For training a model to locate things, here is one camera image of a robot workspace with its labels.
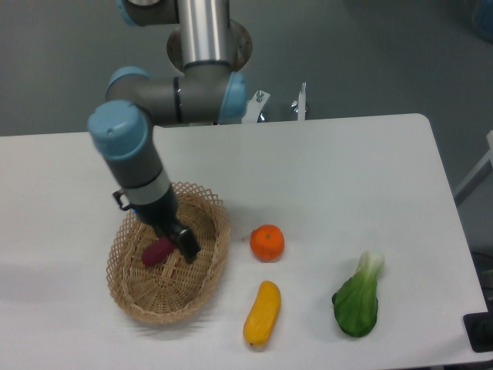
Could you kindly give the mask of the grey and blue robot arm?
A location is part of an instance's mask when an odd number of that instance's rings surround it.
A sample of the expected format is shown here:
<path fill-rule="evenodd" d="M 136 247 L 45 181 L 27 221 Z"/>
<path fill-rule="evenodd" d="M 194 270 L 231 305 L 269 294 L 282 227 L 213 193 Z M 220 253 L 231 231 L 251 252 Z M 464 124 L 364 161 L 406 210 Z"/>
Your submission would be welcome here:
<path fill-rule="evenodd" d="M 120 1 L 130 25 L 177 24 L 183 75 L 153 79 L 134 66 L 115 71 L 104 103 L 88 119 L 96 149 L 119 189 L 122 210 L 134 210 L 157 237 L 166 238 L 188 263 L 200 245 L 177 218 L 178 200 L 153 143 L 155 126 L 231 123 L 247 111 L 247 89 L 233 68 L 236 45 L 227 1 Z"/>

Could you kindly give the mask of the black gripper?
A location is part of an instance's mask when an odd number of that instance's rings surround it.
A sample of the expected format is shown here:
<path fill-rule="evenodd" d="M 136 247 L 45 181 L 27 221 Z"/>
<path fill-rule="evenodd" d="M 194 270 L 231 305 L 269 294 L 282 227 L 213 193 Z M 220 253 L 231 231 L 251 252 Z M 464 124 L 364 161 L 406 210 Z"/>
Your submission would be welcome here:
<path fill-rule="evenodd" d="M 133 210 L 140 221 L 153 227 L 159 239 L 165 239 L 175 245 L 188 264 L 196 260 L 201 247 L 192 229 L 178 221 L 176 214 L 179 202 L 172 185 L 169 185 L 156 200 L 145 200 L 142 204 L 129 202 L 124 205 L 121 198 L 129 199 L 124 190 L 117 190 L 112 196 L 120 210 Z"/>

